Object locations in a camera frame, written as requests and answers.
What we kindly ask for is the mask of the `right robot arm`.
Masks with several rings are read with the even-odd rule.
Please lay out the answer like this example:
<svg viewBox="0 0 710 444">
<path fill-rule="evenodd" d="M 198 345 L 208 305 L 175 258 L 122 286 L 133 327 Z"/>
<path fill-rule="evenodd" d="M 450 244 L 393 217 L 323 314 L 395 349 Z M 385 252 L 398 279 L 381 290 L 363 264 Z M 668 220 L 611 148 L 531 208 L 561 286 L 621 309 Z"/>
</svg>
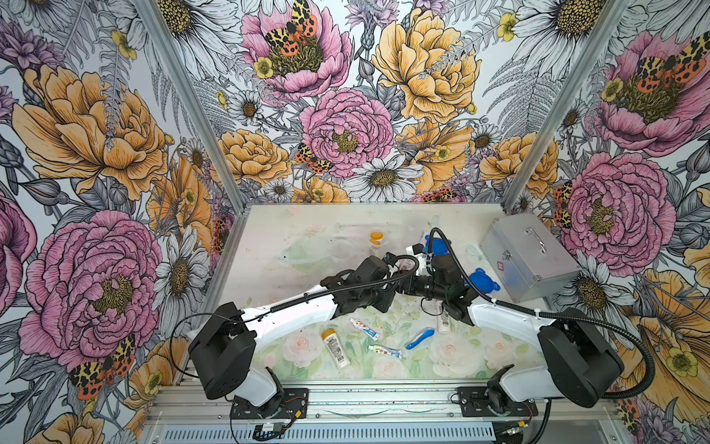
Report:
<svg viewBox="0 0 710 444">
<path fill-rule="evenodd" d="M 545 318 L 537 311 L 527 314 L 519 306 L 486 299 L 465 281 L 451 255 L 434 255 L 420 243 L 406 253 L 417 259 L 417 272 L 399 285 L 404 294 L 433 299 L 451 320 L 495 329 L 542 353 L 542 366 L 497 368 L 486 383 L 486 401 L 495 414 L 537 399 L 564 398 L 593 407 L 621 376 L 624 364 L 619 355 L 582 312 L 566 310 L 566 319 Z"/>
</svg>

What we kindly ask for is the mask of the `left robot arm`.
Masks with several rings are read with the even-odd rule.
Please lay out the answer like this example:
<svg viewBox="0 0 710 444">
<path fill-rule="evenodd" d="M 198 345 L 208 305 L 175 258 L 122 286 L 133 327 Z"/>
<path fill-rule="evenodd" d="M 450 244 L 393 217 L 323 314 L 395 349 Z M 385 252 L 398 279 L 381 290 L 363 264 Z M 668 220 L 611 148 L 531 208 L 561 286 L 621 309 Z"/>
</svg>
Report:
<svg viewBox="0 0 710 444">
<path fill-rule="evenodd" d="M 235 398 L 269 409 L 284 398 L 274 371 L 253 364 L 255 353 L 310 325 L 324 323 L 359 309 L 386 312 L 402 284 L 417 276 L 413 255 L 373 255 L 355 270 L 322 279 L 310 290 L 273 305 L 240 309 L 224 303 L 207 316 L 189 346 L 196 377 L 209 400 Z"/>
</svg>

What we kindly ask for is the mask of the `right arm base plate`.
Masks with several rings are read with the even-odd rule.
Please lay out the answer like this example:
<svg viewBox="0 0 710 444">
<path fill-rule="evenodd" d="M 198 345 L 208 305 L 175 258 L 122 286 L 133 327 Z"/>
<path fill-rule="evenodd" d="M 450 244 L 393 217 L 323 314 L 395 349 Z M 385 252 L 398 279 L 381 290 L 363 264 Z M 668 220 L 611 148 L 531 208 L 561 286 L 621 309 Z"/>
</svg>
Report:
<svg viewBox="0 0 710 444">
<path fill-rule="evenodd" d="M 483 386 L 459 387 L 450 400 L 460 407 L 463 417 L 527 417 L 538 415 L 535 403 L 516 403 L 507 395 Z"/>
</svg>

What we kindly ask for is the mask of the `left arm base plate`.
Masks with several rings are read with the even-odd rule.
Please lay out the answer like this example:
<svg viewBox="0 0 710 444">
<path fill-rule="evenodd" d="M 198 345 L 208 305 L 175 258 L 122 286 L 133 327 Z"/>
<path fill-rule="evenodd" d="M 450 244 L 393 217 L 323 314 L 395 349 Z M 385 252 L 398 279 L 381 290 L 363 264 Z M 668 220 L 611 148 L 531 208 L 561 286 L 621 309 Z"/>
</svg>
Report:
<svg viewBox="0 0 710 444">
<path fill-rule="evenodd" d="M 262 406 L 235 397 L 230 408 L 232 420 L 290 420 L 307 416 L 310 390 L 308 388 L 283 388 Z"/>
</svg>

